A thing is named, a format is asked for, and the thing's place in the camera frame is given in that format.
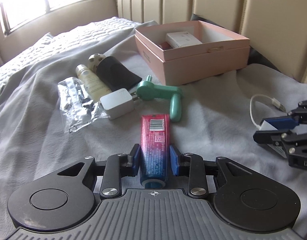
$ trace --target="beige wall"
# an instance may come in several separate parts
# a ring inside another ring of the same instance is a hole
[[[0,54],[4,63],[50,32],[58,35],[77,26],[118,16],[115,0],[86,0],[43,15],[4,36],[0,24]]]

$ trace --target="plastic bag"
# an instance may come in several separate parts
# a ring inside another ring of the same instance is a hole
[[[110,117],[100,102],[89,97],[78,78],[70,77],[59,82],[58,94],[65,133],[76,132],[99,118]]]

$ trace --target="usb connector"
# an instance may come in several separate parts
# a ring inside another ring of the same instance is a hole
[[[278,108],[280,111],[286,113],[286,108],[276,99],[276,98],[272,98],[271,99],[271,103],[273,104],[273,106],[275,106],[276,108]]]

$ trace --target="beige headboard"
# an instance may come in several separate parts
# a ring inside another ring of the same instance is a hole
[[[250,38],[281,72],[307,83],[307,0],[118,0],[119,17],[141,23],[192,13]]]

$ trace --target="toothpaste tube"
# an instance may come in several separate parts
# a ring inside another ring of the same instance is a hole
[[[163,188],[169,155],[169,114],[143,115],[141,120],[140,183]]]

